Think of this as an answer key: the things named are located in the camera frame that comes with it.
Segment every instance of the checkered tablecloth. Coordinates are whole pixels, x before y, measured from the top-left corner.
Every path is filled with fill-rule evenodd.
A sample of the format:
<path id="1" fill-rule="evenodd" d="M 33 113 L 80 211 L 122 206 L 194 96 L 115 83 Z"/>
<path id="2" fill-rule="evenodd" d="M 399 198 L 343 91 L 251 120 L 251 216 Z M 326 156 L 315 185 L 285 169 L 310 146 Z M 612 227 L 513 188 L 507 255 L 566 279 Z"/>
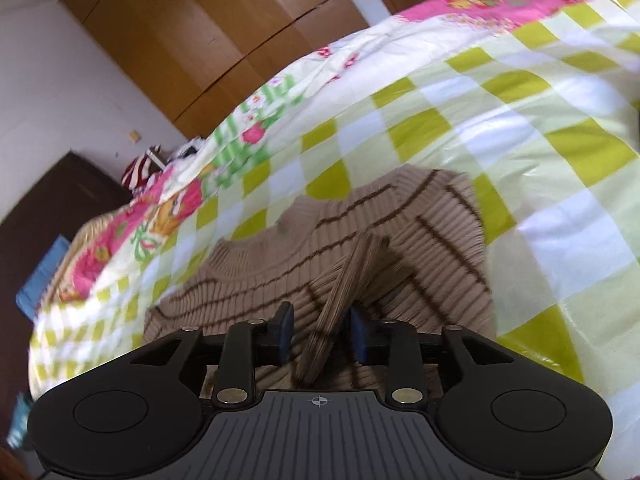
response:
<path id="1" fill-rule="evenodd" d="M 268 157 L 137 272 L 87 302 L 47 307 L 31 342 L 34 394 L 135 348 L 146 308 L 220 237 L 273 224 L 299 194 L 341 199 L 411 163 L 474 179 L 498 340 L 603 395 L 618 431 L 603 467 L 610 478 L 640 473 L 625 447 L 640 436 L 640 402 L 616 412 L 640 384 L 639 32 L 639 0 L 565 7 L 312 131 L 279 131 Z"/>

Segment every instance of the metal screw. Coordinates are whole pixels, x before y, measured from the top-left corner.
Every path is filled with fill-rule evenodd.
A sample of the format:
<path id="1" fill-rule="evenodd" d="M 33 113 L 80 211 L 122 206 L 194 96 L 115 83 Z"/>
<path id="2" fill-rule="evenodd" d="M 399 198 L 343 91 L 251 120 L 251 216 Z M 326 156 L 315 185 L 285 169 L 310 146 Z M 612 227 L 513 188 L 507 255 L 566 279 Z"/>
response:
<path id="1" fill-rule="evenodd" d="M 391 394 L 395 402 L 401 404 L 415 404 L 422 400 L 422 393 L 414 388 L 398 388 Z"/>
<path id="2" fill-rule="evenodd" d="M 225 388 L 218 392 L 218 400 L 225 404 L 237 404 L 246 400 L 249 394 L 241 388 Z"/>

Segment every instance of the brown striped sweater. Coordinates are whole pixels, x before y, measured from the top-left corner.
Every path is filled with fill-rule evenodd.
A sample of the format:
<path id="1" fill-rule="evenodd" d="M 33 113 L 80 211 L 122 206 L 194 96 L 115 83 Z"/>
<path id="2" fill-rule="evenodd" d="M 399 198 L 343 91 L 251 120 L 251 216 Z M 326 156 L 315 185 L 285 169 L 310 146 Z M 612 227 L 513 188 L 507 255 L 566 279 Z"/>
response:
<path id="1" fill-rule="evenodd" d="M 419 332 L 455 323 L 494 336 L 471 181 L 403 166 L 345 200 L 299 196 L 274 226 L 220 240 L 183 290 L 147 313 L 145 339 L 185 325 L 223 333 L 271 317 L 283 300 L 296 316 L 292 362 L 259 369 L 260 388 L 382 389 L 382 371 L 353 363 L 338 337 L 354 300 Z"/>

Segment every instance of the dark wooden headboard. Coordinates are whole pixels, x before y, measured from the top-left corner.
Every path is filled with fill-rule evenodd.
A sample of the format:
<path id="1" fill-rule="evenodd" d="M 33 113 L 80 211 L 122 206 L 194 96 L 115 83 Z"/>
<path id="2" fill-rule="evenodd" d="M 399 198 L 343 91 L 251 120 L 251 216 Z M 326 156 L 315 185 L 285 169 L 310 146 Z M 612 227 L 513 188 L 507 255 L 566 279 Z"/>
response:
<path id="1" fill-rule="evenodd" d="M 75 153 L 68 153 L 0 223 L 0 438 L 15 399 L 28 391 L 31 321 L 15 295 L 59 235 L 71 241 L 91 218 L 119 208 L 130 193 Z"/>

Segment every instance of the sweater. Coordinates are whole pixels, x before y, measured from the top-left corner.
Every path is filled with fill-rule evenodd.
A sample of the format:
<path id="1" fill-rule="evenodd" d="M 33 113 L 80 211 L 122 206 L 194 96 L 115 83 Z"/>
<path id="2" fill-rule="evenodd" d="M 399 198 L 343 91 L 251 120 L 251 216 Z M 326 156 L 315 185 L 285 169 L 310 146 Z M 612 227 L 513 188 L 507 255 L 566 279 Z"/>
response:
<path id="1" fill-rule="evenodd" d="M 146 314 L 151 341 L 182 326 L 206 335 L 294 306 L 291 362 L 256 371 L 258 388 L 384 389 L 355 363 L 340 328 L 358 300 L 373 319 L 418 332 L 460 324 L 494 336 L 484 239 L 463 174 L 402 166 L 339 201 L 297 197 L 272 227 L 221 239 L 183 289 Z"/>

